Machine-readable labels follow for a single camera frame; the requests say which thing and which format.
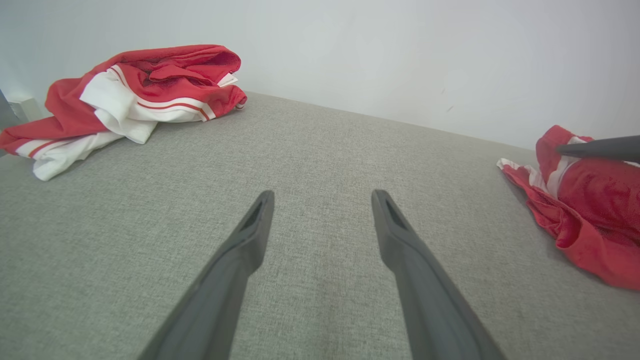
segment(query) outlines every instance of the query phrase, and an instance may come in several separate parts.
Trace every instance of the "red stripe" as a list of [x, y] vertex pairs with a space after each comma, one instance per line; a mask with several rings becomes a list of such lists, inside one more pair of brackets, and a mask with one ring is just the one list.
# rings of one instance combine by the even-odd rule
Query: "red stripe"
[[148, 105], [144, 105], [144, 104], [141, 104], [141, 103], [138, 103], [138, 105], [142, 106], [143, 108], [156, 109], [156, 110], [168, 109], [168, 108], [172, 108], [174, 106], [185, 106], [185, 107], [190, 108], [190, 109], [198, 110], [202, 114], [202, 116], [204, 116], [205, 119], [211, 120], [211, 119], [209, 119], [209, 117], [207, 116], [207, 114], [204, 112], [203, 109], [200, 109], [198, 106], [193, 106], [191, 104], [184, 104], [183, 102], [178, 102], [176, 104], [171, 104], [171, 105], [167, 105], [167, 106], [148, 106]]
[[42, 148], [43, 148], [43, 147], [49, 146], [49, 145], [51, 145], [52, 143], [56, 143], [56, 142], [60, 142], [60, 141], [62, 141], [62, 139], [51, 140], [50, 142], [43, 143], [42, 145], [40, 145], [40, 146], [38, 146], [37, 148], [33, 149], [33, 151], [31, 151], [31, 152], [29, 153], [29, 157], [30, 157], [30, 158], [33, 158], [33, 156], [35, 156], [35, 154], [37, 154], [37, 153], [38, 153], [38, 151], [42, 150]]
[[[124, 81], [122, 81], [122, 76], [120, 76], [120, 73], [116, 69], [114, 69], [113, 67], [110, 68], [110, 69], [113, 70], [116, 73], [116, 75], [118, 76], [118, 79], [120, 79], [120, 82], [124, 84]], [[167, 106], [147, 106], [147, 105], [141, 104], [140, 102], [138, 103], [138, 105], [140, 105], [140, 106], [142, 106], [144, 108], [147, 108], [147, 109], [157, 109], [157, 110], [168, 109], [168, 108], [171, 108], [173, 106], [186, 106], [187, 108], [198, 110], [202, 114], [202, 116], [204, 116], [204, 118], [207, 119], [207, 121], [211, 120], [207, 116], [207, 114], [204, 112], [203, 109], [201, 109], [201, 108], [199, 108], [197, 106], [193, 106], [191, 104], [184, 104], [183, 102], [178, 102], [176, 104], [171, 104], [171, 105], [167, 105]]]

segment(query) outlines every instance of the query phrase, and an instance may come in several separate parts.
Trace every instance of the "gray couch cushion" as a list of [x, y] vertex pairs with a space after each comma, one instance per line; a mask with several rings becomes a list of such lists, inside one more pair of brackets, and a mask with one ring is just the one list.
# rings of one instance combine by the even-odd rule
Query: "gray couch cushion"
[[532, 151], [249, 94], [49, 182], [0, 158], [0, 357], [132, 359], [253, 199], [276, 193], [234, 359], [409, 359], [370, 196], [390, 192], [510, 359], [632, 359], [640, 296], [569, 263], [495, 166]]

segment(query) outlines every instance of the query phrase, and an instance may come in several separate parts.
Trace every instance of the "folded clothing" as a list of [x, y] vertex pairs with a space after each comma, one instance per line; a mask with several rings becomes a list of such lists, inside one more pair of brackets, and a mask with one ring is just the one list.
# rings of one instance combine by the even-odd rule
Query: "folded clothing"
[[33, 158], [49, 180], [121, 137], [145, 143], [158, 122], [208, 121], [242, 108], [240, 57], [220, 45], [129, 51], [49, 88], [52, 117], [5, 129], [0, 149]]
[[640, 290], [640, 168], [556, 151], [592, 140], [554, 126], [536, 144], [540, 172], [506, 159], [498, 167], [525, 191], [536, 222], [570, 261], [610, 285]]

